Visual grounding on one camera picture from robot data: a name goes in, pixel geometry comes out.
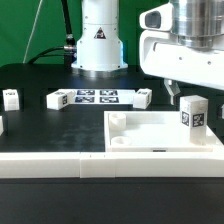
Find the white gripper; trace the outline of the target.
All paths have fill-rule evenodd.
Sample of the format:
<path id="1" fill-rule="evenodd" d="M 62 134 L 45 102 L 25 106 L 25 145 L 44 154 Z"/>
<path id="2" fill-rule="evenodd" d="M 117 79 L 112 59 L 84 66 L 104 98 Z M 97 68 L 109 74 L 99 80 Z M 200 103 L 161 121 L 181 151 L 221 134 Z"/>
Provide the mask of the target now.
<path id="1" fill-rule="evenodd" d="M 145 74 L 166 78 L 171 105 L 178 103 L 180 94 L 176 81 L 224 90 L 224 35 L 215 36 L 213 47 L 206 51 L 179 45 L 169 32 L 145 30 L 139 56 Z"/>

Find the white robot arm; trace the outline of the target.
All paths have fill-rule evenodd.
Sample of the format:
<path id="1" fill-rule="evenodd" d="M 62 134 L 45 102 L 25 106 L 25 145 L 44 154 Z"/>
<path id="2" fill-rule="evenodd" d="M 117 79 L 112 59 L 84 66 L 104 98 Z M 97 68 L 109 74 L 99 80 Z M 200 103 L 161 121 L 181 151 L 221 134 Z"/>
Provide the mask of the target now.
<path id="1" fill-rule="evenodd" d="M 82 0 L 83 30 L 74 68 L 124 69 L 118 38 L 118 0 Z M 224 90 L 224 0 L 168 0 L 139 17 L 139 61 L 166 82 Z"/>

